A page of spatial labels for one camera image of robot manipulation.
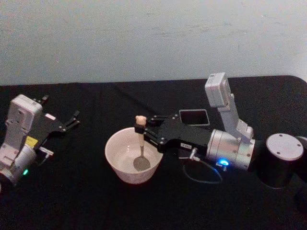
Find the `wire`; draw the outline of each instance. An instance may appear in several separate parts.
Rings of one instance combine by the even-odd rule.
[[[220,184],[220,183],[222,183],[223,178],[222,178],[221,174],[220,174],[214,167],[212,167],[210,164],[208,164],[208,163],[206,163],[206,162],[204,162],[204,161],[199,161],[199,162],[202,163],[202,164],[204,164],[204,165],[207,166],[208,168],[212,169],[212,170],[215,172],[215,174],[218,175],[218,177],[220,178],[220,180],[219,180],[219,181],[202,181],[202,180],[197,180],[197,179],[195,179],[195,178],[192,178],[192,177],[190,177],[190,176],[188,175],[188,173],[187,173],[187,171],[186,171],[186,166],[185,166],[185,164],[184,164],[183,167],[182,167],[182,169],[183,169],[184,174],[185,174],[189,179],[191,179],[191,180],[193,180],[193,181],[195,181],[195,182],[198,182],[198,183],[203,183],[203,184]]]

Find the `black tablecloth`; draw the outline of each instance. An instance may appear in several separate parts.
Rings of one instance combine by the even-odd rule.
[[[241,119],[255,138],[276,132],[307,136],[307,85],[290,76],[231,78]],[[210,127],[223,130],[209,107],[205,80],[125,83],[71,83],[0,88],[0,136],[10,100],[49,94],[44,112],[61,121],[80,110],[81,124],[45,147],[55,152],[42,167],[32,166],[0,200],[0,229],[306,229],[307,217],[294,205],[303,185],[294,176],[273,190],[255,173],[228,169],[220,185],[198,184],[182,163],[166,153],[142,185],[122,182],[104,157],[108,138],[131,127],[135,115],[172,114],[206,108]]]

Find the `warning sticker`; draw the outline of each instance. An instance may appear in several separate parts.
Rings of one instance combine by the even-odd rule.
[[[27,136],[26,140],[25,140],[25,143],[30,146],[31,148],[34,148],[34,146],[36,145],[36,143],[38,142],[38,140],[30,137],[30,136]]]

